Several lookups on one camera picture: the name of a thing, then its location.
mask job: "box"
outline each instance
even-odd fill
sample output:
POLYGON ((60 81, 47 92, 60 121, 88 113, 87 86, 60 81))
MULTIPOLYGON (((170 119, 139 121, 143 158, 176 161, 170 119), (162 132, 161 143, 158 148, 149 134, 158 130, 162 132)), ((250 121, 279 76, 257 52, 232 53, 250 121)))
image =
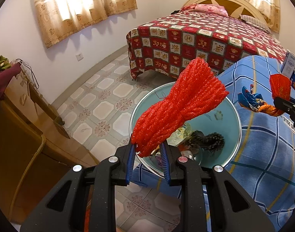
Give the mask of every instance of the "box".
POLYGON ((291 79, 292 73, 295 70, 295 55, 287 50, 284 62, 281 66, 281 74, 291 79))

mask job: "blue plaid bedsheet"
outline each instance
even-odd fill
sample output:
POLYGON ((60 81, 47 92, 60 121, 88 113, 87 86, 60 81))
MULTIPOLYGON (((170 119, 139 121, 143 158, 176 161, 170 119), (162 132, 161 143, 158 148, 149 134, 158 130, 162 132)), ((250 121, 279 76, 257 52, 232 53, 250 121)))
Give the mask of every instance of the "blue plaid bedsheet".
MULTIPOLYGON (((261 93, 263 99, 273 105, 269 77, 279 73, 280 67, 276 59, 249 56, 218 76, 230 92, 228 98, 242 123, 240 148, 226 170, 268 215, 276 230, 285 224, 295 208, 295 134, 282 116, 276 118, 242 108, 237 95, 243 86, 249 89, 253 84, 254 92, 261 93)), ((291 97, 295 99, 293 89, 291 97)), ((132 182, 178 198, 181 195, 180 187, 169 187, 142 164, 135 168, 132 182)), ((209 219, 206 195, 205 199, 209 219)))

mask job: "pink pillow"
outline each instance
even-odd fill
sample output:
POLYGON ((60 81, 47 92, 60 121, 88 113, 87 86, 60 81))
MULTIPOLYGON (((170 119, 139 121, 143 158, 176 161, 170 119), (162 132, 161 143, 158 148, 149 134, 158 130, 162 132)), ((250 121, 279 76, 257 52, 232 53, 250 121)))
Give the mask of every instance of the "pink pillow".
POLYGON ((197 12, 214 13, 224 17, 228 17, 228 12, 224 6, 213 5, 213 4, 197 4, 195 7, 197 12))

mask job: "striped pillow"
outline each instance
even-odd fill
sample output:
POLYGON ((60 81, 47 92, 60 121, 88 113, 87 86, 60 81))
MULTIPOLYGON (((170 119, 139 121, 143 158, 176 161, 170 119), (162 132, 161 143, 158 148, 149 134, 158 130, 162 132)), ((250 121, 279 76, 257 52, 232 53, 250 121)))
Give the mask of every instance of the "striped pillow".
POLYGON ((254 26, 258 29, 263 30, 264 32, 271 34, 271 31, 268 27, 268 25, 266 24, 266 22, 262 22, 254 17, 251 16, 247 16, 247 15, 240 15, 241 19, 243 21, 245 21, 247 24, 254 26))

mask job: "tile floor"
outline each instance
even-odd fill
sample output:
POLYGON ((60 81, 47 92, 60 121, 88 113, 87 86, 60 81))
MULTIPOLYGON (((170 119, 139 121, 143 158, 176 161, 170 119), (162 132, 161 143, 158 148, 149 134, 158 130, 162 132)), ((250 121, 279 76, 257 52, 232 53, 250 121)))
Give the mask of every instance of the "tile floor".
MULTIPOLYGON (((126 52, 81 85, 58 112, 67 132, 103 160, 129 142, 130 117, 138 102, 172 81, 152 70, 133 81, 126 52)), ((116 187, 116 225, 128 232, 170 232, 179 223, 179 204, 178 199, 134 183, 116 187)))

